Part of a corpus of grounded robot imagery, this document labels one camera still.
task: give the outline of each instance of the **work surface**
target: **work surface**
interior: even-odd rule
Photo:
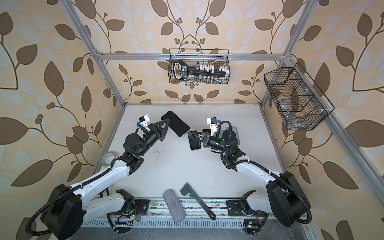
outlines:
[[[135,132],[139,117],[148,115],[154,123],[169,110],[179,116],[190,131],[209,128],[207,118],[230,121],[238,129],[239,148],[253,161],[281,172],[260,108],[253,104],[128,105],[109,151],[123,154],[125,138]],[[225,168],[220,155],[209,148],[191,151],[187,134],[179,138],[170,129],[166,138],[157,141],[143,158],[145,161],[136,172],[112,185],[113,192],[125,189],[134,197],[149,198],[162,197],[167,189],[174,189],[178,197],[184,197],[180,189],[188,182],[200,197],[239,198],[252,189],[266,193],[248,176]]]

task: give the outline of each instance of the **wallpaper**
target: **wallpaper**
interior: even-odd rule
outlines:
[[[293,59],[335,105],[335,113],[384,174],[384,2],[320,1]]]
[[[265,107],[288,171],[311,203],[324,240],[382,239],[384,208],[325,122],[287,131],[274,104]]]
[[[283,53],[304,0],[73,0],[100,52]]]
[[[53,188],[89,176],[120,110],[56,3],[0,1],[2,239],[31,239]]]
[[[263,75],[273,61],[233,61],[228,84],[169,82],[168,62],[110,60],[107,68],[127,103],[258,103],[266,87]],[[108,89],[104,94],[109,96]]]

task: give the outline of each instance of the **black wire mesh basket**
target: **black wire mesh basket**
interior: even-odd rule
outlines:
[[[169,50],[170,83],[228,84],[231,75],[229,50],[172,48]]]
[[[264,74],[265,86],[287,130],[313,130],[334,110],[315,82],[313,86],[304,82],[299,74],[301,69],[296,64],[293,68],[282,67]],[[324,106],[313,91],[324,96],[331,107]]]

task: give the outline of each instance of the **wall-mounted basket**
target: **wall-mounted basket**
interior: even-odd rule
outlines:
[[[334,110],[315,82],[315,86],[308,86],[303,81],[301,69],[296,64],[293,68],[282,67],[264,74],[267,90],[287,130],[313,130]],[[313,91],[324,96],[331,107],[323,106]]]
[[[169,50],[168,77],[170,83],[228,84],[230,77],[229,50],[176,49]]]

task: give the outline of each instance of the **black rectangular wire basket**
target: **black rectangular wire basket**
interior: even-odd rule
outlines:
[[[169,82],[228,84],[228,55],[229,50],[225,49],[171,48]]]
[[[301,69],[296,64],[293,68],[282,67],[264,74],[265,86],[287,130],[313,130],[334,110],[319,87],[304,82],[299,74]],[[331,107],[323,106],[313,91],[324,96]]]

